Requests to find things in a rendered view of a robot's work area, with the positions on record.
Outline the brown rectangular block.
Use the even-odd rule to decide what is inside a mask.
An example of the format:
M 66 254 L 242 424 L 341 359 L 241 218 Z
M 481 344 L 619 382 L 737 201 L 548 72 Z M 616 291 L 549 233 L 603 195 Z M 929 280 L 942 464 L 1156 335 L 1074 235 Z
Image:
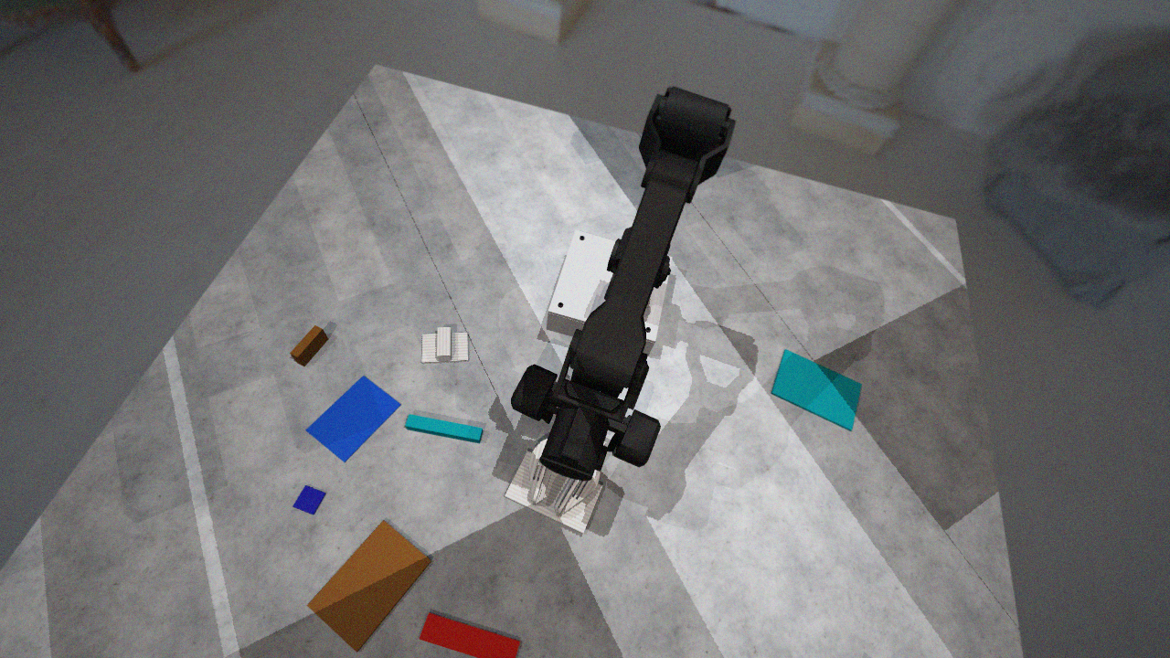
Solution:
M 310 333 L 300 341 L 298 345 L 290 351 L 290 356 L 301 366 L 307 366 L 308 362 L 316 356 L 316 352 L 326 343 L 326 334 L 319 325 L 314 325 Z

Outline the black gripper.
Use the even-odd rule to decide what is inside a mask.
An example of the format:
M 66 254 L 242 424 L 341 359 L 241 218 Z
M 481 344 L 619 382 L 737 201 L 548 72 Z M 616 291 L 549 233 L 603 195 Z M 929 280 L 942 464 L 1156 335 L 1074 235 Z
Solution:
M 516 390 L 512 393 L 512 409 L 541 421 L 552 420 L 565 400 L 552 398 L 558 375 L 537 364 L 526 368 Z M 558 407 L 558 409 L 557 409 Z M 610 430 L 615 434 L 610 441 L 610 452 L 620 460 L 641 467 L 649 460 L 661 429 L 660 421 L 638 409 L 622 421 L 610 419 Z

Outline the brown rectangular plate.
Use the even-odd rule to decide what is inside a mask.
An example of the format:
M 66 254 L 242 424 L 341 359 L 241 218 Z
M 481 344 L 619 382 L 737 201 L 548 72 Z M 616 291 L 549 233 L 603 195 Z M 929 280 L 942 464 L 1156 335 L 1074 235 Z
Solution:
M 383 520 L 308 608 L 356 653 L 431 566 L 431 558 Z

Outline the teal rectangular bar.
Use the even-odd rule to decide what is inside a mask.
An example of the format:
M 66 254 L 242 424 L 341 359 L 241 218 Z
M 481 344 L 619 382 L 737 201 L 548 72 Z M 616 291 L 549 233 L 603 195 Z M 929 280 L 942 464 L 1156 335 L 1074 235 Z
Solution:
M 473 426 L 457 424 L 457 421 L 443 421 L 434 418 L 408 414 L 405 424 L 406 430 L 431 436 L 442 436 L 450 439 L 461 439 L 473 444 L 480 444 L 484 429 L 473 429 Z

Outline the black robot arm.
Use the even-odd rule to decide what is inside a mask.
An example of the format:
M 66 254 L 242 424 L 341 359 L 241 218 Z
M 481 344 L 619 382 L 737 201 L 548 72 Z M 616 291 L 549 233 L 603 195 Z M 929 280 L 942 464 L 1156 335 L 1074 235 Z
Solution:
M 644 311 L 654 288 L 670 274 L 670 240 L 684 203 L 718 173 L 734 136 L 731 108 L 677 87 L 658 92 L 639 144 L 646 174 L 644 198 L 631 228 L 610 256 L 606 301 L 590 313 L 569 345 L 553 397 L 565 400 L 555 417 L 541 462 L 560 477 L 590 482 L 610 447 L 610 419 L 634 409 L 647 364 Z M 573 369 L 567 377 L 569 364 Z M 619 399 L 628 388 L 625 400 Z

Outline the blue flat rectangular plate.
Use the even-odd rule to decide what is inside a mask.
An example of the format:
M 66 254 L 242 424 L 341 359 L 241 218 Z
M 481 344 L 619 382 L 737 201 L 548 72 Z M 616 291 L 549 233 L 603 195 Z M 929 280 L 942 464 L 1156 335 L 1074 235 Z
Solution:
M 305 510 L 309 514 L 316 514 L 323 496 L 325 496 L 325 492 L 314 491 L 314 488 L 309 487 L 307 484 L 292 507 L 300 510 Z
M 397 407 L 398 400 L 363 376 L 307 432 L 345 462 Z

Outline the red flat rectangular plate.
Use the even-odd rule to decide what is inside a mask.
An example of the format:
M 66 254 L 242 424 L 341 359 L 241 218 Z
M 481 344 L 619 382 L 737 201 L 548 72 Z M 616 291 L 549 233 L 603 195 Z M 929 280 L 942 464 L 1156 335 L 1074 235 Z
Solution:
M 431 612 L 420 639 L 477 658 L 516 658 L 521 642 Z

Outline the teal flat plate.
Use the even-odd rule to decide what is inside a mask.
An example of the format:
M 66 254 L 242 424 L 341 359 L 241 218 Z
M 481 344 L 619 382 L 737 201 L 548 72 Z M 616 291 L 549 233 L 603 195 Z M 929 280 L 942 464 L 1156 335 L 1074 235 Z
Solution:
M 784 350 L 772 395 L 852 430 L 862 384 Z

